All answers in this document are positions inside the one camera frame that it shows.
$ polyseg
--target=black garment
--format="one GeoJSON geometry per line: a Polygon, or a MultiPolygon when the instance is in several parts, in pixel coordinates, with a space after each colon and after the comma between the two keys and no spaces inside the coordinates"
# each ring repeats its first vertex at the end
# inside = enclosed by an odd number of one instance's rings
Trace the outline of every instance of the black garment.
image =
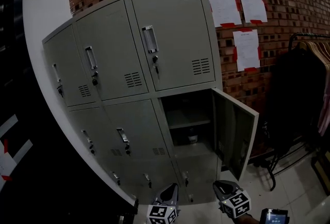
{"type": "Polygon", "coordinates": [[[284,155],[299,135],[315,135],[326,71],[311,52],[296,47],[275,66],[267,107],[271,147],[284,155]]]}

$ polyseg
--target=vent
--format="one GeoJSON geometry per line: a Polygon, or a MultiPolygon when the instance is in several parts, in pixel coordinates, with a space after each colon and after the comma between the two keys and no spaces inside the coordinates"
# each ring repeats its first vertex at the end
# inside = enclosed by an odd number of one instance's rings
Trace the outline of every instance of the vent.
{"type": "Polygon", "coordinates": [[[120,150],[111,149],[111,152],[114,156],[122,156],[122,153],[120,152],[120,150]]]}
{"type": "Polygon", "coordinates": [[[208,58],[201,60],[194,60],[191,61],[191,63],[192,63],[192,71],[194,75],[210,72],[210,64],[208,62],[208,58]]]}
{"type": "Polygon", "coordinates": [[[83,98],[84,98],[84,97],[89,97],[89,96],[91,95],[91,92],[89,91],[87,85],[84,85],[84,86],[78,86],[78,88],[79,88],[80,94],[81,94],[81,96],[82,96],[83,98]]]}
{"type": "Polygon", "coordinates": [[[165,155],[164,148],[153,148],[153,152],[155,155],[165,155]]]}
{"type": "Polygon", "coordinates": [[[142,81],[138,72],[125,74],[124,76],[128,87],[142,86],[142,81]]]}

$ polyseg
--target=white floor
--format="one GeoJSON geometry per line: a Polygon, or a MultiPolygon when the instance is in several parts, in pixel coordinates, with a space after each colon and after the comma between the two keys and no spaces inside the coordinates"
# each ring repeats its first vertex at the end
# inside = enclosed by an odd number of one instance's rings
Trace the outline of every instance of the white floor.
{"type": "MultiPolygon", "coordinates": [[[[276,166],[275,172],[285,168],[290,162],[305,154],[302,148],[297,153],[282,159],[276,166]]],[[[265,169],[249,165],[239,185],[247,190],[251,197],[252,210],[249,212],[255,219],[260,219],[261,211],[265,208],[288,210],[290,224],[301,224],[306,215],[325,198],[326,194],[311,167],[309,155],[289,169],[276,175],[276,188],[270,192],[272,181],[265,169]]],[[[229,171],[222,172],[222,180],[235,181],[229,171]]],[[[180,206],[176,224],[232,224],[233,222],[218,209],[218,202],[180,206]]],[[[146,223],[147,206],[139,206],[139,214],[134,223],[146,223]]]]}

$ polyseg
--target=small display screen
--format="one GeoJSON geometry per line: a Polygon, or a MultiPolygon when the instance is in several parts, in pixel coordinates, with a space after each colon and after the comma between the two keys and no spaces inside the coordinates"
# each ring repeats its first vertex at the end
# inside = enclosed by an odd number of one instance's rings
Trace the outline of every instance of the small display screen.
{"type": "Polygon", "coordinates": [[[286,215],[267,213],[265,224],[285,224],[286,215]]]}

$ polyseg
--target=white wall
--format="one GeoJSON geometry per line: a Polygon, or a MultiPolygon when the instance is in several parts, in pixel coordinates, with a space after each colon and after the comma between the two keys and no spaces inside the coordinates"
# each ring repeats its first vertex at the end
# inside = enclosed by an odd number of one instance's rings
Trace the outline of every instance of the white wall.
{"type": "Polygon", "coordinates": [[[69,0],[23,0],[24,30],[33,70],[54,118],[70,143],[108,186],[134,205],[134,200],[117,186],[79,140],[51,86],[44,60],[42,39],[71,17],[69,0]]]}

